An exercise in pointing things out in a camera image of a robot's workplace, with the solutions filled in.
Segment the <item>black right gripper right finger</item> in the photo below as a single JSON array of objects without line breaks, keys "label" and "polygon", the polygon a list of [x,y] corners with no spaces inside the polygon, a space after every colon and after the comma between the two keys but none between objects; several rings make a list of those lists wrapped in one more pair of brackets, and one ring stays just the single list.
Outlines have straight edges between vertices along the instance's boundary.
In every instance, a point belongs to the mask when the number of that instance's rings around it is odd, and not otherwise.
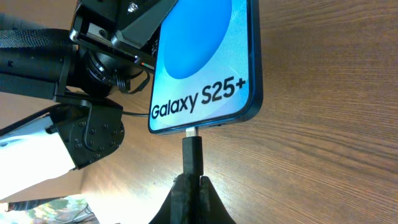
[{"label": "black right gripper right finger", "polygon": [[207,176],[202,176],[200,179],[199,205],[199,223],[236,224]]}]

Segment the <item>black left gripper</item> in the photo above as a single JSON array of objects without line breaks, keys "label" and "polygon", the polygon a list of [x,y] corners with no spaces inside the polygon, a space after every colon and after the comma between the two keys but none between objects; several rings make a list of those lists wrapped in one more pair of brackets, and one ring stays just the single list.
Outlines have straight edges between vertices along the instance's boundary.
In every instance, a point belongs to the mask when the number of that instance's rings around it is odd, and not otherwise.
[{"label": "black left gripper", "polygon": [[154,71],[161,23],[177,0],[81,0],[70,39],[94,53]]}]

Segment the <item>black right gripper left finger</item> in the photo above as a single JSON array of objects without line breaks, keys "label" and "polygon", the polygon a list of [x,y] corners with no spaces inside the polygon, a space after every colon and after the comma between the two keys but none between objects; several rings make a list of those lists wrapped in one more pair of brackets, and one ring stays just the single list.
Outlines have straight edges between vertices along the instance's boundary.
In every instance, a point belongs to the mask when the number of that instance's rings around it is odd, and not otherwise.
[{"label": "black right gripper left finger", "polygon": [[161,208],[149,224],[189,224],[193,215],[194,176],[180,174],[174,179]]}]

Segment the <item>blue Galaxy smartphone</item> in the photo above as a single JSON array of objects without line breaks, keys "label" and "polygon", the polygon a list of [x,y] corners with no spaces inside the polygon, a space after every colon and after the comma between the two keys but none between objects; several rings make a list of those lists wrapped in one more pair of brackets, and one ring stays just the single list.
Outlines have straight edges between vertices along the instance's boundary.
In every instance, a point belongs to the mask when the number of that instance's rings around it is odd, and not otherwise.
[{"label": "blue Galaxy smartphone", "polygon": [[262,99],[259,3],[178,1],[160,28],[149,131],[244,122]]}]

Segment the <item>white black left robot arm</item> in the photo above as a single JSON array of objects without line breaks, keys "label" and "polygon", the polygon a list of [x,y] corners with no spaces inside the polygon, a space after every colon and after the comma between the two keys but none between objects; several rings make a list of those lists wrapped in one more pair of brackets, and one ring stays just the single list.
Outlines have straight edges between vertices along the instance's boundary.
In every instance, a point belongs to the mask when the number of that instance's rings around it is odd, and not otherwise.
[{"label": "white black left robot arm", "polygon": [[1,197],[82,169],[124,139],[114,91],[142,91],[175,0],[78,1],[70,29],[1,15],[1,91],[52,100],[1,130]]}]

